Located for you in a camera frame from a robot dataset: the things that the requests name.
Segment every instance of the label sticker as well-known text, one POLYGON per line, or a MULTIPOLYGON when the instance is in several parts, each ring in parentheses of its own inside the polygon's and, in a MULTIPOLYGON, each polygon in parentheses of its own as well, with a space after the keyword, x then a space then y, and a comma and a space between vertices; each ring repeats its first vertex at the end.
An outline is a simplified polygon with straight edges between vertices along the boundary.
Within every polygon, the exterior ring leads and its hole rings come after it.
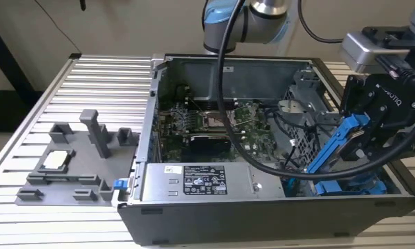
POLYGON ((184 166, 185 195, 226 195, 224 166, 184 166))
POLYGON ((224 66, 222 67, 222 72, 224 73, 232 73, 233 72, 233 67, 232 66, 224 66))
POLYGON ((181 174, 181 170, 182 170, 181 166, 166 165, 164 167, 165 174, 181 174))

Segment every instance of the wall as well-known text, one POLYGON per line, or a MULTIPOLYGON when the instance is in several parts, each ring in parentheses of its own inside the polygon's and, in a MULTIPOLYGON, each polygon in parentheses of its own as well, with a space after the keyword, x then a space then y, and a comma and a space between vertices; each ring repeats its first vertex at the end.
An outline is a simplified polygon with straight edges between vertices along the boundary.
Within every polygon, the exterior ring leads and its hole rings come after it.
MULTIPOLYGON (((83 12, 77 0, 38 1, 82 53, 202 53, 204 0, 87 0, 83 12)), ((415 0, 305 0, 304 16, 318 36, 337 38, 366 25, 408 24, 413 7, 415 0)), ((75 49, 33 0, 0 0, 0 34, 29 81, 43 90, 75 49)), ((236 53, 340 60, 337 45, 313 41, 298 22, 292 40, 240 44, 236 53)), ((0 89, 10 89, 1 72, 0 89)))
MULTIPOLYGON (((82 53, 150 56, 202 53, 204 0, 38 0, 82 53)), ((0 0, 0 34, 38 90, 75 52, 33 0, 0 0)), ((237 54, 273 55, 276 45, 240 45, 237 54)))
MULTIPOLYGON (((365 26, 408 25, 415 0, 305 0, 302 15, 309 29, 321 38, 342 38, 365 26)), ((316 42, 296 24, 286 56, 340 61, 338 45, 316 42)))

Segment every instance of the circuit board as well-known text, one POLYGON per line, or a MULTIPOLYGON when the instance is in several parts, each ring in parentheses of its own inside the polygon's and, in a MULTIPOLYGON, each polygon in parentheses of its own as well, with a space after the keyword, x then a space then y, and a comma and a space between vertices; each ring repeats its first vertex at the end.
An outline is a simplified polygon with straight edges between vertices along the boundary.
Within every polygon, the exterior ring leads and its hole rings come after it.
MULTIPOLYGON (((261 162, 281 157, 258 103, 238 100, 226 111, 242 148, 261 162)), ((177 103, 160 112, 162 162, 240 162, 217 110, 188 110, 177 103)))

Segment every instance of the black cable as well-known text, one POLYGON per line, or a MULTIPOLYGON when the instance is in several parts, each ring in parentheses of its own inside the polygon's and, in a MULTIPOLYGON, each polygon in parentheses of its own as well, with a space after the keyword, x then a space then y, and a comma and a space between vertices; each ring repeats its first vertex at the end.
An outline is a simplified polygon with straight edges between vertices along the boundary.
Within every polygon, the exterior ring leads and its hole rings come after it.
POLYGON ((69 40, 69 42, 71 43, 71 45, 74 46, 74 48, 77 49, 77 51, 81 53, 79 48, 75 46, 75 44, 73 43, 73 41, 70 40, 69 36, 62 32, 61 28, 58 27, 57 23, 54 22, 51 16, 49 15, 47 11, 45 10, 45 8, 41 6, 41 4, 38 3, 37 0, 33 0, 35 2, 35 4, 39 6, 41 10, 43 11, 43 13, 46 14, 47 18, 50 19, 54 27, 57 28, 57 30, 61 32, 61 34, 63 35, 63 37, 69 40))
POLYGON ((289 138, 292 139, 290 135, 288 134, 286 130, 282 128, 281 124, 278 123, 277 119, 276 119, 276 116, 272 114, 272 116, 266 116, 265 119, 268 118, 273 118, 273 121, 274 121, 274 124, 276 124, 276 127, 277 129, 280 130, 280 132, 282 132, 282 134, 289 138))
POLYGON ((305 24, 301 3, 302 3, 302 0, 297 0, 297 18, 298 18, 298 21, 301 22, 302 28, 305 32, 308 33, 308 35, 320 43, 328 43, 328 44, 341 43, 342 39, 324 39, 324 38, 317 37, 317 35, 313 34, 313 32, 310 31, 309 27, 305 24))
POLYGON ((208 6, 208 1, 209 1, 209 0, 205 0, 205 2, 204 2, 204 6, 202 6, 202 13, 201 13, 201 27, 202 27, 202 30, 204 30, 204 15, 205 15, 205 7, 208 6))
POLYGON ((277 118, 281 120, 282 123, 288 124, 289 126, 294 127, 294 128, 298 128, 301 130, 312 130, 314 127, 313 126, 301 126, 301 125, 297 125, 296 123, 288 121, 282 115, 277 112, 273 112, 273 115, 277 116, 277 118))
POLYGON ((317 138, 317 131, 316 131, 316 129, 313 130, 313 136, 314 136, 314 146, 316 146, 316 150, 317 151, 320 151, 321 150, 321 147, 320 147, 320 145, 318 145, 318 138, 317 138))
MULTIPOLYGON (((225 127, 226 134, 230 139, 230 143, 233 144, 233 147, 236 151, 240 153, 242 159, 258 170, 262 172, 278 176, 278 177, 288 177, 288 178, 296 178, 301 180, 329 180, 329 179, 340 179, 345 177, 352 177, 356 176, 364 172, 371 171, 372 169, 383 166, 384 164, 388 163, 389 160, 396 158, 396 156, 408 149, 411 144, 413 144, 415 141, 415 126, 413 129, 409 131, 408 136, 404 138, 400 144, 396 144, 395 146, 391 147, 391 149, 381 154, 376 160, 354 167, 350 169, 340 170, 340 171, 333 171, 328 173, 317 173, 317 174, 308 174, 308 173, 293 173, 289 171, 282 171, 273 169, 272 167, 265 166, 261 164, 258 161, 256 161, 252 156, 246 153, 246 151, 242 149, 240 146, 240 142, 233 134, 232 126, 229 123, 228 115, 225 113, 225 106, 224 106, 224 99, 222 99, 222 66, 224 66, 224 57, 225 57, 225 50, 229 42, 229 37, 230 37, 230 32, 233 28, 233 24, 236 21, 236 17, 238 15, 240 9, 242 7, 244 0, 237 0, 232 14, 228 20, 228 24, 225 25, 225 30, 224 30, 224 36, 221 40, 221 45, 218 49, 218 57, 217 57, 217 65, 216 65, 216 92, 217 92, 217 105, 218 105, 218 112, 222 120, 222 124, 225 127)), ((413 84, 415 86, 415 78, 408 80, 409 83, 413 84)))
POLYGON ((286 157, 286 159, 285 159, 285 162, 284 162, 284 167, 288 165, 288 163, 289 163, 289 161, 290 161, 292 155, 293 155, 293 153, 294 153, 294 149, 296 149, 296 146, 293 145, 293 146, 292 146, 292 149, 290 149, 290 153, 289 153, 289 155, 288 155, 288 157, 286 157))

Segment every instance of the aluminum extrusion table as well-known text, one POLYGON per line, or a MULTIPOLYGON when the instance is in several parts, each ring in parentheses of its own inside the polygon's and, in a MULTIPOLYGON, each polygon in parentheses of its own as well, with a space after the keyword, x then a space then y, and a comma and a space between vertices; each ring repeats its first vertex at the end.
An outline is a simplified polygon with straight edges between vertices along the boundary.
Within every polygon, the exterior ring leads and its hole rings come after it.
MULTIPOLYGON (((119 127, 141 131, 149 64, 146 57, 82 55, 67 60, 0 152, 0 248, 139 248, 113 207, 15 206, 13 201, 50 141, 47 131, 54 122, 66 121, 73 130, 85 130, 78 116, 86 108, 98 111, 98 122, 109 131, 119 127)), ((325 65, 342 85, 353 72, 344 63, 325 65)), ((415 176, 415 158, 403 163, 415 176)), ((186 248, 415 249, 415 211, 381 220, 353 239, 196 244, 186 248)))

